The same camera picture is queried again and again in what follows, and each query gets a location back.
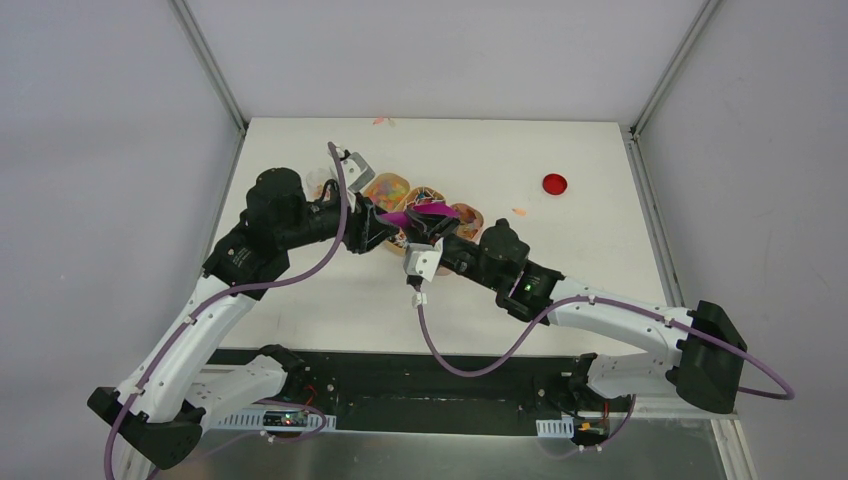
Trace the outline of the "magenta plastic scoop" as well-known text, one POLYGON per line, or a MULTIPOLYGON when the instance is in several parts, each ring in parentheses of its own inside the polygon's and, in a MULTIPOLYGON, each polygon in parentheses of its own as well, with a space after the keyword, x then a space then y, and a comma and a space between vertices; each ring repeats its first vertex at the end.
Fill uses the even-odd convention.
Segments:
POLYGON ((445 218, 458 219, 459 214, 449 205, 439 202, 413 205, 403 211, 378 215, 381 222, 401 229, 417 228, 418 224, 425 224, 428 221, 438 223, 445 218))

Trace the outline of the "red jar lid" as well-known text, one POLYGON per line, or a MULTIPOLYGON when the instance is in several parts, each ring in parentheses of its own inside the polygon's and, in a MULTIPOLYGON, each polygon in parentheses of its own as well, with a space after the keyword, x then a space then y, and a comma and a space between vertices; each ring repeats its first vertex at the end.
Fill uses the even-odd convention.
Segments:
POLYGON ((542 179, 542 188, 548 195, 559 196, 566 192, 568 181, 560 174, 549 173, 542 179))

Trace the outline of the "clear plastic jar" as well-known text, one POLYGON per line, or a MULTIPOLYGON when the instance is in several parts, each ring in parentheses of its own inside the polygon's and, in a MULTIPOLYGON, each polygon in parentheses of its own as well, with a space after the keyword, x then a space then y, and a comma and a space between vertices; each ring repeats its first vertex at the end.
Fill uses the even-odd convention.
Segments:
POLYGON ((336 182, 337 174, 329 168, 316 168, 310 171, 305 177, 304 192, 309 201, 328 201, 337 196, 337 186, 330 186, 327 191, 324 191, 324 186, 328 181, 336 182))

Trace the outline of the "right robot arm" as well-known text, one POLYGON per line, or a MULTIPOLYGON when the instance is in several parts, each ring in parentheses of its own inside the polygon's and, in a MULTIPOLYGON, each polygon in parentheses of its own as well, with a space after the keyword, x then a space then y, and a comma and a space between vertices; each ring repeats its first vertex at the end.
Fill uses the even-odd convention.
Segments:
POLYGON ((702 300, 693 309, 644 303, 593 288, 530 259, 530 247, 505 219, 478 241, 459 236, 457 213, 441 204, 407 209, 400 229, 404 268, 423 309, 423 281, 439 268, 495 294, 496 305, 526 323, 579 329, 637 348, 637 353, 584 354, 567 380, 569 400, 583 410, 628 395, 675 394, 714 414, 735 409, 747 345, 725 310, 702 300))

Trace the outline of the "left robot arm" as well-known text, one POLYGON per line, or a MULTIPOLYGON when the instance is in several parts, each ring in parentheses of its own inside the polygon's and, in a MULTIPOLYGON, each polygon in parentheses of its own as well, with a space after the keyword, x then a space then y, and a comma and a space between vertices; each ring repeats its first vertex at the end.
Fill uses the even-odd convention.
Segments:
POLYGON ((329 180, 319 200, 306 198, 300 175, 288 168, 261 173, 246 195, 237 225, 215 245, 187 304, 153 352, 115 388, 97 388, 89 408, 109 424, 104 472, 114 478, 113 452, 127 442, 156 468, 183 460, 223 419, 274 397, 297 402, 305 390, 303 361, 279 346, 205 386, 196 376, 232 328, 286 276, 292 250, 329 241, 355 254, 397 232, 383 211, 343 182, 329 180))

